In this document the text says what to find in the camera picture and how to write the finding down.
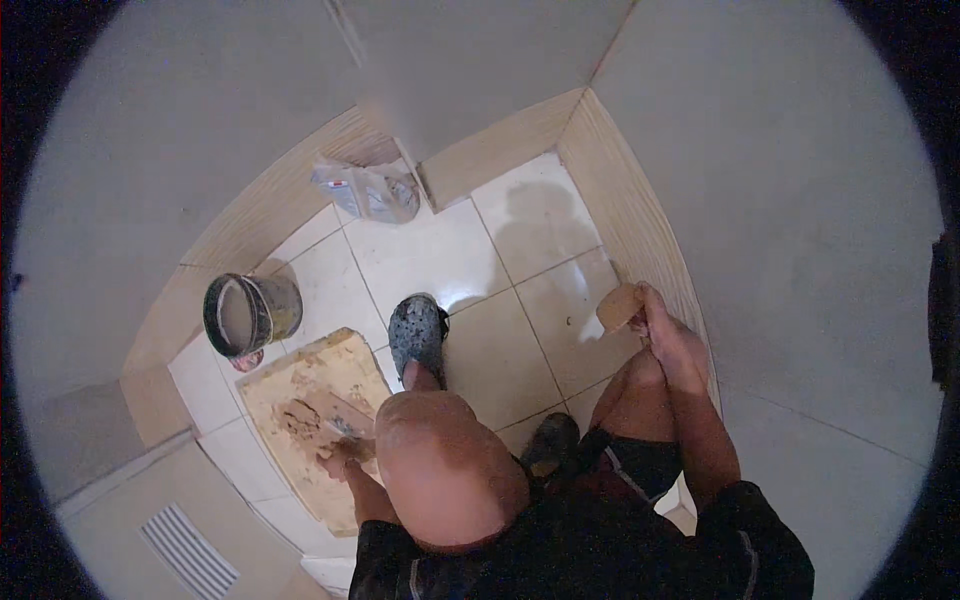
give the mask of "forearm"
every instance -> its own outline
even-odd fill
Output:
[[[669,379],[667,385],[684,477],[700,512],[720,490],[740,480],[740,462],[706,388],[670,387]]]
[[[369,520],[400,524],[387,491],[362,470],[359,463],[348,461],[344,465],[344,474],[347,477],[347,485],[353,493],[353,506],[358,526]]]

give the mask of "dirty bucket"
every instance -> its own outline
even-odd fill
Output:
[[[206,288],[206,337],[226,358],[244,356],[289,338],[302,318],[300,290],[283,276],[225,273]]]

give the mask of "man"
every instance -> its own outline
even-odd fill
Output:
[[[524,456],[558,457],[545,485],[443,390],[443,312],[424,295],[397,307],[391,349],[406,391],[375,424],[386,489],[346,447],[318,459],[355,499],[350,598],[812,595],[800,542],[740,479],[707,393],[706,348],[655,289],[636,293],[631,326],[650,345],[613,377],[576,447],[564,447],[568,418],[540,427]],[[681,469],[699,517],[690,538],[653,510]]]

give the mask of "bathroom floor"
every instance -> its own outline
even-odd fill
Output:
[[[553,411],[585,432],[607,381],[641,348],[629,331],[601,338],[593,311],[617,279],[555,154],[440,214],[422,206],[402,226],[355,220],[332,204],[270,258],[278,268],[289,263],[304,308],[300,329],[267,347],[263,365],[346,326],[364,336],[399,391],[386,323],[399,301],[426,292],[450,313],[449,389],[516,454]],[[356,539],[332,538],[307,514],[259,443],[234,385],[244,374],[203,335],[170,372],[201,446],[256,511],[307,556],[352,556]]]

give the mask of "air vent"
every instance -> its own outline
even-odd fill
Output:
[[[176,504],[147,521],[140,533],[198,598],[220,600],[240,577]]]

